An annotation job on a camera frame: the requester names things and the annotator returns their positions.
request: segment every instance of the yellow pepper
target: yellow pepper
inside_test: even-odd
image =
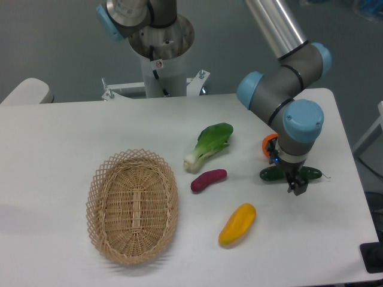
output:
[[[219,244],[227,246],[238,240],[251,227],[256,215],[255,207],[249,203],[244,203],[238,207],[222,229],[218,237]]]

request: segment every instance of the green cucumber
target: green cucumber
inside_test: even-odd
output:
[[[308,166],[303,166],[299,173],[302,178],[307,180],[317,179],[323,175],[319,169],[314,169],[313,167]],[[285,179],[283,171],[276,166],[267,167],[261,170],[259,177],[261,177],[264,181],[280,181]]]

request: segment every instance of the bok choy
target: bok choy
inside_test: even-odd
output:
[[[227,140],[232,133],[233,126],[227,123],[215,124],[204,129],[194,150],[184,157],[186,170],[198,172],[208,158],[229,146]]]

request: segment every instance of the orange object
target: orange object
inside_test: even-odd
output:
[[[249,203],[244,203],[238,207],[222,229],[218,237],[219,244],[228,246],[238,240],[251,227],[256,215],[256,209]]]
[[[263,154],[269,158],[269,153],[268,151],[266,150],[266,145],[268,144],[269,140],[271,139],[276,139],[278,137],[278,135],[276,133],[272,133],[271,135],[268,135],[267,137],[265,137],[263,139],[263,142],[262,142],[262,151],[263,151]]]

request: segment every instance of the blue joint cap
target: blue joint cap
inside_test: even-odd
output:
[[[283,113],[283,126],[297,142],[314,142],[322,131],[324,115],[321,107],[310,100],[295,100]]]
[[[247,109],[250,109],[251,99],[262,77],[263,74],[260,72],[251,72],[237,88],[237,98]]]
[[[112,20],[109,18],[107,12],[104,10],[102,5],[97,6],[96,12],[97,12],[97,18],[100,21],[102,27],[104,27],[106,32],[109,34],[110,37],[112,37],[112,39],[115,42],[120,42],[122,40],[125,40],[124,37],[122,37],[121,33],[114,26]]]
[[[321,77],[323,77],[323,75],[329,71],[329,69],[331,68],[331,65],[333,63],[331,53],[330,53],[329,49],[327,49],[325,46],[323,46],[320,43],[312,43],[311,45],[313,45],[315,48],[317,48],[319,53],[321,53],[322,62],[323,62]]]

